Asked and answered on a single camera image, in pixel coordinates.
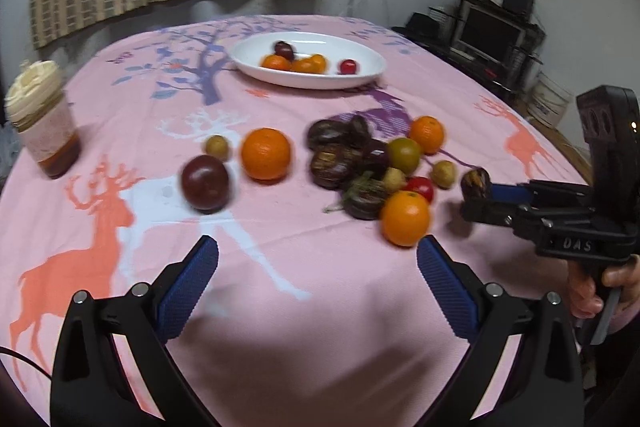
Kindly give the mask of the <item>person's right hand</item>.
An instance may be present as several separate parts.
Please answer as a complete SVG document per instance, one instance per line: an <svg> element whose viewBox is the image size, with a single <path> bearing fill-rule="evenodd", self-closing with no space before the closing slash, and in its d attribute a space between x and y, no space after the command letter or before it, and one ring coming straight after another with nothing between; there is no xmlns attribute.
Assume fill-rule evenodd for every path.
<svg viewBox="0 0 640 427"><path fill-rule="evenodd" d="M570 312L578 319L592 319L603 309L597 283L577 261L567 262L567 268ZM639 312L639 257L633 255L626 265L606 269L601 282L605 287L620 288L620 301L614 317L633 319Z"/></svg>

